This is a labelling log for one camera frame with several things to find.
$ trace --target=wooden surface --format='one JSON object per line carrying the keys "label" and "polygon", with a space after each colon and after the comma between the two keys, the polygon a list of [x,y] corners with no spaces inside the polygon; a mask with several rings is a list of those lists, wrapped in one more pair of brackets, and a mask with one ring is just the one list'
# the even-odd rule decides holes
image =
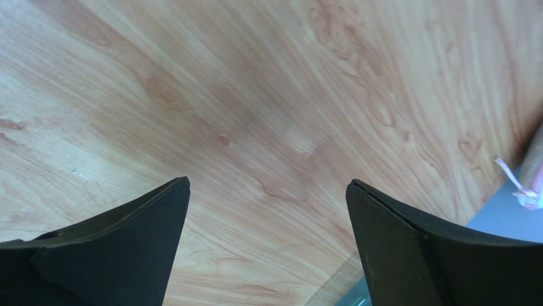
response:
{"label": "wooden surface", "polygon": [[518,164],[542,17],[529,0],[0,1],[0,240],[187,175],[164,304],[311,304],[356,254],[352,178],[464,224],[505,179],[492,159]]}

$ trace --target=white pouch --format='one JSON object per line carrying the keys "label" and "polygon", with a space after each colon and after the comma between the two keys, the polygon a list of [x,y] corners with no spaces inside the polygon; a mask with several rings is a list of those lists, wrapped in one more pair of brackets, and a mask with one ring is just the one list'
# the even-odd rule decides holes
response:
{"label": "white pouch", "polygon": [[517,186],[513,193],[520,205],[529,210],[543,208],[543,125],[532,139],[528,153],[521,165],[520,178],[517,180],[509,167],[501,159],[496,162],[502,167],[509,179]]}

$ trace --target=drawstring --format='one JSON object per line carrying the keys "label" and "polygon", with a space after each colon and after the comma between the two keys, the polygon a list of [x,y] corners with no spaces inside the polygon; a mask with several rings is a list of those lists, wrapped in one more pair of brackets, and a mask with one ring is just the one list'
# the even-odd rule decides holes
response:
{"label": "drawstring", "polygon": [[505,164],[504,161],[502,161],[501,159],[496,159],[494,160],[496,163],[498,163],[500,165],[500,167],[502,167],[502,169],[505,171],[505,174],[507,174],[507,177],[509,177],[509,179],[511,180],[511,182],[513,182],[513,184],[515,184],[515,186],[517,186],[517,188],[522,191],[523,193],[525,193],[527,196],[531,197],[531,198],[538,198],[539,197],[539,194],[533,192],[532,190],[528,189],[528,188],[525,188],[524,186],[522,186],[520,184],[520,182],[517,180],[517,178],[514,176],[514,174],[511,172],[511,169],[509,169],[509,167],[507,166],[507,164]]}

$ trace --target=black plastic part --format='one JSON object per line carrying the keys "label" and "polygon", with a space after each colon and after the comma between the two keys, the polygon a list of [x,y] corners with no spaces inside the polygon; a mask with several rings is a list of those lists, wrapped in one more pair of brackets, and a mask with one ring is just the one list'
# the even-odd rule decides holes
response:
{"label": "black plastic part", "polygon": [[347,206],[375,306],[543,305],[543,245],[453,224],[359,180]]}
{"label": "black plastic part", "polygon": [[176,178],[66,228],[0,244],[0,305],[162,305],[187,214]]}

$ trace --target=light brown wood surface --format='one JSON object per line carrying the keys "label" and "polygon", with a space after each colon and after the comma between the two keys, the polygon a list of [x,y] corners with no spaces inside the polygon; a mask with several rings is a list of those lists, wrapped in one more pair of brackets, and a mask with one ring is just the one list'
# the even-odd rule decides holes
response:
{"label": "light brown wood surface", "polygon": [[466,223],[542,60],[541,1],[0,1],[0,240],[187,175],[165,305],[325,305],[349,181]]}

